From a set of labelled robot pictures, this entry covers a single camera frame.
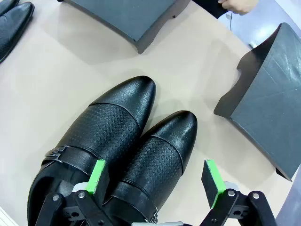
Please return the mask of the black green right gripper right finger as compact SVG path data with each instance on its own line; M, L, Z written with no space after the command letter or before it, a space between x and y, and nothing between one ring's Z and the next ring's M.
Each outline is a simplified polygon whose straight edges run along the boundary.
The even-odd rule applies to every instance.
M222 226L227 219L237 219L241 226L275 226L276 220L266 196L261 191L242 194L227 188L214 160L205 160L202 172L210 211L202 226Z

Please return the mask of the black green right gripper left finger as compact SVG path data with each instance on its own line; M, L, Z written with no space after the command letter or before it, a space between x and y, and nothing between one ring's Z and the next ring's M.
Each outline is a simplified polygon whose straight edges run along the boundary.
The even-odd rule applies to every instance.
M75 185L75 191L64 197L49 193L41 207L42 226L109 226L111 220L102 209L109 184L108 165L97 160L88 182Z

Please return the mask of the person's left hand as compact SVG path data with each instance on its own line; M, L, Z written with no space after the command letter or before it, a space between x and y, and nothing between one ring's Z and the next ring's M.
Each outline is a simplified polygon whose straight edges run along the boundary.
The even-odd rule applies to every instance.
M253 10L258 0L219 0L218 3L234 14L245 15Z

